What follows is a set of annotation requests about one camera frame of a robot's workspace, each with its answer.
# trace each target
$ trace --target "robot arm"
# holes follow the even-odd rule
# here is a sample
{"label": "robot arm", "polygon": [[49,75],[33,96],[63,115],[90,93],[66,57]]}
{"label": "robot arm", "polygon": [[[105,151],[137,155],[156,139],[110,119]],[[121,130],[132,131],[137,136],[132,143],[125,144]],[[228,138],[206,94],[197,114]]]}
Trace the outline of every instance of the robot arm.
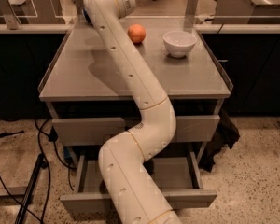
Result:
{"label": "robot arm", "polygon": [[100,170],[111,199],[122,223],[181,223],[143,166],[169,144],[176,121],[166,92],[119,22],[133,12],[135,2],[84,0],[84,5],[142,118],[100,150]]}

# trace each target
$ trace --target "black metal bar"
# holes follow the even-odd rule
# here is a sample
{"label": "black metal bar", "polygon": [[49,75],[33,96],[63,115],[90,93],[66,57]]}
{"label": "black metal bar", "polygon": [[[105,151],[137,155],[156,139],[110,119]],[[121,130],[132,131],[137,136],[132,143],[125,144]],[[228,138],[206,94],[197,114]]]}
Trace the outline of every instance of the black metal bar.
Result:
{"label": "black metal bar", "polygon": [[38,174],[39,174],[39,170],[42,166],[43,160],[44,160],[44,155],[39,154],[38,157],[37,157],[36,163],[35,163],[35,168],[34,168],[32,174],[31,174],[27,190],[25,191],[25,195],[24,195],[24,197],[21,201],[21,207],[20,207],[19,213],[17,215],[17,219],[16,219],[15,224],[21,224],[24,221],[25,214],[26,214],[26,211],[27,211],[27,207],[28,207],[28,205],[31,201],[31,196],[32,196],[32,193],[34,191],[35,183],[36,183],[36,180],[37,180],[37,177],[38,177]]}

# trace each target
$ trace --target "speckled floor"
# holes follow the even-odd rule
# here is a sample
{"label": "speckled floor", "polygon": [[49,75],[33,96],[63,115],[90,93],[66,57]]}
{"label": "speckled floor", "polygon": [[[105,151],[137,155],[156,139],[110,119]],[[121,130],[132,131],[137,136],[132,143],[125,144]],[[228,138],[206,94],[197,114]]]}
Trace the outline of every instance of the speckled floor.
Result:
{"label": "speckled floor", "polygon": [[[177,213],[183,223],[280,223],[280,118],[232,118],[241,138],[233,149],[223,148],[215,156],[211,173],[201,170],[205,189],[217,191],[209,208],[183,209]],[[24,133],[0,138],[0,174],[8,187],[25,186],[29,182],[37,155],[38,130],[33,120],[6,122],[0,120],[0,133]],[[45,131],[50,130],[50,123]],[[45,135],[41,144],[50,163],[51,187],[44,223],[117,223],[117,214],[69,214],[59,201],[70,194],[68,170],[62,166],[54,146]],[[60,144],[60,155],[63,149]],[[74,184],[76,173],[71,172]],[[41,170],[29,209],[41,217],[48,186],[48,170]],[[0,223],[14,223],[19,206],[0,200]],[[25,223],[39,223],[27,215]]]}

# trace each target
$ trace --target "black cloth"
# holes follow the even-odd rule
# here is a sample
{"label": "black cloth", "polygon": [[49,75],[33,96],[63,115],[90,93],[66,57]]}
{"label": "black cloth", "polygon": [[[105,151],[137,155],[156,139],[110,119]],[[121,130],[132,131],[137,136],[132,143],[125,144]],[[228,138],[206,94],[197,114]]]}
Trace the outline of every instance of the black cloth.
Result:
{"label": "black cloth", "polygon": [[215,134],[211,142],[206,144],[203,156],[200,160],[199,167],[211,172],[214,162],[214,156],[218,154],[221,149],[228,145],[229,149],[239,140],[240,134],[237,127],[231,121],[229,115],[221,109],[219,112],[220,122],[217,126]]}

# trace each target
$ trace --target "desk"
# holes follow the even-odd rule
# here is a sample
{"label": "desk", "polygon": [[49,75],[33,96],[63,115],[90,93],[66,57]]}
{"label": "desk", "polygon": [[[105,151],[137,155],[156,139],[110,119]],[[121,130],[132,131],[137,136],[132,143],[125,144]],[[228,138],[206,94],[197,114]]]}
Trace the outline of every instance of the desk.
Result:
{"label": "desk", "polygon": [[[188,18],[128,17],[120,22],[125,29],[134,23],[147,29],[146,39],[136,49],[168,93],[177,117],[172,148],[153,159],[152,177],[173,208],[209,206],[217,193],[203,189],[200,179],[197,160],[203,145],[201,154],[196,156],[189,142],[212,139],[218,111],[230,90],[199,35],[190,28]],[[192,52],[182,59],[170,57],[162,41],[166,32],[176,29],[192,32],[198,39]],[[80,157],[73,155],[78,169],[76,189],[74,194],[62,196],[61,201],[71,212],[105,211],[111,206],[110,200],[95,154],[89,149],[139,120],[116,66],[97,32],[86,22],[76,24],[39,88],[40,99],[48,105],[61,142],[68,147],[87,147]],[[82,103],[79,107],[94,110],[74,112],[68,106],[63,112],[59,108],[62,103]],[[180,149],[182,154],[186,150],[186,157],[176,154]]]}
{"label": "desk", "polygon": [[59,0],[8,0],[23,24],[64,23]]}
{"label": "desk", "polygon": [[217,0],[214,24],[280,24],[280,0]]}

